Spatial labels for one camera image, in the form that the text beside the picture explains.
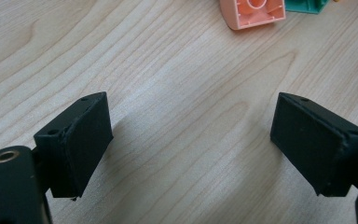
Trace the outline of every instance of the teal toy block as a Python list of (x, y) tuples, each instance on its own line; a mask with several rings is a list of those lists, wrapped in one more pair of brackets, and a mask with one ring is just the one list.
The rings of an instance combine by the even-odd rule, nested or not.
[(328, 0), (284, 0), (286, 11), (319, 14)]

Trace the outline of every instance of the black plastic block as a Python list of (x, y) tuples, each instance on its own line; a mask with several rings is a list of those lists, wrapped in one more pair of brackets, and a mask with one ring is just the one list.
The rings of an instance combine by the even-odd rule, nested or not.
[(113, 139), (105, 92), (83, 97), (34, 135), (54, 197), (81, 197)]
[(281, 92), (270, 137), (317, 194), (348, 193), (358, 126), (309, 99)]

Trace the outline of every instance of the screw hole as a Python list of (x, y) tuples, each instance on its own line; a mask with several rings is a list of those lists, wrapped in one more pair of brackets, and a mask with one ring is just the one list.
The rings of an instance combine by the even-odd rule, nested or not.
[(0, 163), (16, 159), (20, 155), (18, 150), (4, 151), (0, 153)]
[(57, 129), (53, 129), (53, 130), (48, 131), (48, 134), (50, 134), (50, 135), (53, 135), (53, 134), (56, 134), (56, 133), (58, 133)]
[(358, 132), (356, 132), (354, 130), (349, 130), (348, 133), (353, 134), (353, 135), (358, 135)]

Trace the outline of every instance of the black robot arm part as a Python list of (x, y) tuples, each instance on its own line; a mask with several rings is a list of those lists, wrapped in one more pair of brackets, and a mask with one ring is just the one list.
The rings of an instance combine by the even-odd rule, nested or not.
[(0, 223), (51, 223), (45, 193), (81, 197), (113, 139), (105, 92), (85, 96), (34, 135), (0, 150)]
[[(345, 197), (351, 185), (358, 188), (358, 126), (281, 92), (270, 137), (318, 195)], [(358, 198), (356, 217), (358, 222)]]

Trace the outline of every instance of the light wooden surface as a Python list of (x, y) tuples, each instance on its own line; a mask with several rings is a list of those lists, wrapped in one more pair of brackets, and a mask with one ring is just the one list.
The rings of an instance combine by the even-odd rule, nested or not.
[(115, 140), (55, 223), (355, 223), (269, 129), (279, 91), (358, 125), (358, 0), (240, 32), (217, 0), (0, 1), (0, 148), (97, 91)]

